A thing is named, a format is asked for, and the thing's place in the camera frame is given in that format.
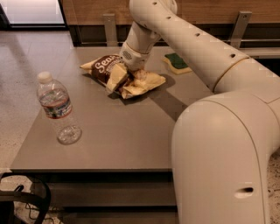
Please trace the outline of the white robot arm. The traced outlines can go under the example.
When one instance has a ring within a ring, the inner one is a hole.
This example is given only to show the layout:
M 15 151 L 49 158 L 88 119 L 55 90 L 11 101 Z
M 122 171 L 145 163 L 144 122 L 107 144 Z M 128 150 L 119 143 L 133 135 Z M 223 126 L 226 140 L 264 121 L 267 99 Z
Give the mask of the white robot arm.
M 280 78 L 177 15 L 175 0 L 129 0 L 120 55 L 144 67 L 163 39 L 212 95 L 175 123 L 171 166 L 180 224 L 270 224 L 267 168 L 280 148 Z

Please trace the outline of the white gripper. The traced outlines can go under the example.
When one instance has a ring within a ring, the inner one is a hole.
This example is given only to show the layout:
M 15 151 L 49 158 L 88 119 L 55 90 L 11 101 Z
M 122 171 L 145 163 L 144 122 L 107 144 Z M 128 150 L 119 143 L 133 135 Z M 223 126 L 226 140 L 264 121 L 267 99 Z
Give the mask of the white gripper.
M 119 52 L 123 63 L 117 63 L 113 66 L 106 89 L 109 92 L 114 92 L 119 85 L 127 78 L 127 68 L 133 72 L 133 76 L 137 80 L 145 80 L 147 72 L 144 70 L 144 66 L 150 57 L 148 53 L 140 53 L 133 50 L 126 42 L 122 44 L 121 51 Z

